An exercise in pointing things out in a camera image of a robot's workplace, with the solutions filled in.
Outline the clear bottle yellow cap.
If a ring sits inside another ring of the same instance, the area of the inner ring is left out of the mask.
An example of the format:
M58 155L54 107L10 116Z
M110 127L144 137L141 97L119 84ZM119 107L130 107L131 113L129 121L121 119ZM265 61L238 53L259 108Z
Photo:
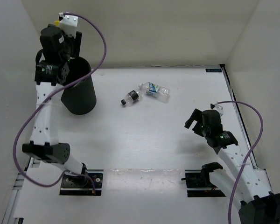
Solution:
M54 21L54 24L55 24L56 26L59 26L59 23L60 23L59 20Z

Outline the clear bottle blue label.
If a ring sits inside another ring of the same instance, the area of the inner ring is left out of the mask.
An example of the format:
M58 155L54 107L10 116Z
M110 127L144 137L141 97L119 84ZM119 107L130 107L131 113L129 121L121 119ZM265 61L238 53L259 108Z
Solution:
M151 82L139 84L138 87L147 96L153 97L163 103L168 102L170 89Z

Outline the clear bottle black label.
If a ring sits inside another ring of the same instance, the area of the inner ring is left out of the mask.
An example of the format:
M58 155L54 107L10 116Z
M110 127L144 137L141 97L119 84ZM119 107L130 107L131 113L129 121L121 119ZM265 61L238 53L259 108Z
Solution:
M121 100L122 106L132 106L138 103L142 99L142 92L139 90L132 90L126 94L126 96Z

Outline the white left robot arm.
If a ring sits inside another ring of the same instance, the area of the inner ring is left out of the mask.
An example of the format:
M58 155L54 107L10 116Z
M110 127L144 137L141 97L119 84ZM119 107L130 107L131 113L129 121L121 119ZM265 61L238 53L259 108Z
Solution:
M22 151L61 170L70 171L72 181L83 187L89 180L84 164L72 156L69 144L61 143L58 138L62 92L50 96L66 82L70 59L79 55L81 34L77 33L76 25L48 25L41 31L40 42L42 49L35 58L38 112L30 141L22 145Z

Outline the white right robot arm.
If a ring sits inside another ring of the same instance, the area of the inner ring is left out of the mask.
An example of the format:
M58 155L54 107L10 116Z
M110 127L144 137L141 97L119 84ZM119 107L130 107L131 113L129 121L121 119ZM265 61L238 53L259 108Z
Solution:
M245 161L237 139L230 131L223 130L221 116L217 110L195 109L185 122L185 128L196 123L193 132L206 139L231 175L221 164L212 162L201 167L198 177L186 176L183 180L195 188L219 188L229 197L231 206L236 207L242 224L279 224L280 193L273 193Z

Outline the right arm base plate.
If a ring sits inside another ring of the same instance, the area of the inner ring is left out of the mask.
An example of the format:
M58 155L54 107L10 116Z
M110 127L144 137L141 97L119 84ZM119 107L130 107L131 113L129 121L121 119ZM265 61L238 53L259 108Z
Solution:
M225 197L220 189L202 179L200 170L185 170L181 181L186 183L188 198Z

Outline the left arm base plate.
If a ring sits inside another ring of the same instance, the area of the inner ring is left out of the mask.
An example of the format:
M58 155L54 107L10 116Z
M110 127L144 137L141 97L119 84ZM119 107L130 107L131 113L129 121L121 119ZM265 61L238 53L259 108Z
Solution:
M63 175L59 195L61 196L101 196L103 185L103 170L87 170L88 176L95 185L93 191L92 182L85 177Z

